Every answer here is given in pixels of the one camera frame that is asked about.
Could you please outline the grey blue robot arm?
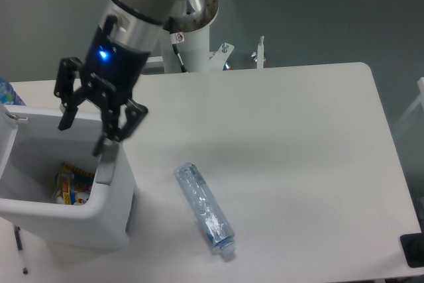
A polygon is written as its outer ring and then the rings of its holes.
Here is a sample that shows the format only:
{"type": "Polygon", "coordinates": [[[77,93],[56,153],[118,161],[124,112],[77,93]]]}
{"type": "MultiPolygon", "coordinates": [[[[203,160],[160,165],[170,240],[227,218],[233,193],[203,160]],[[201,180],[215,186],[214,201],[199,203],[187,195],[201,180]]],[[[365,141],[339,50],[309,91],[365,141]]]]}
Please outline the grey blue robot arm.
{"type": "Polygon", "coordinates": [[[78,107],[90,101],[101,112],[102,133],[93,155],[107,142],[129,138],[148,113],[133,99],[133,87],[166,27],[177,31],[203,14],[185,0],[109,0],[85,60],[62,58],[54,95],[61,100],[59,130],[69,129],[78,107]]]}

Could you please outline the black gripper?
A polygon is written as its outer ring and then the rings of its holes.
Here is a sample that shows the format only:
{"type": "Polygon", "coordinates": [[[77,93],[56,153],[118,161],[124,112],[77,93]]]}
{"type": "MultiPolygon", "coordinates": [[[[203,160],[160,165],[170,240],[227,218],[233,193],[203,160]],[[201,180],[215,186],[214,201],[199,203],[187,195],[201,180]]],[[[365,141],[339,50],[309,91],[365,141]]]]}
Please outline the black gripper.
{"type": "Polygon", "coordinates": [[[93,149],[94,156],[102,154],[109,142],[131,137],[148,115],[148,108],[131,98],[150,52],[113,42],[110,30],[97,27],[84,63],[77,57],[60,60],[54,87],[63,113],[60,131],[72,126],[78,106],[85,100],[101,110],[102,132],[93,149]],[[124,122],[119,119],[122,106],[124,122]]]}

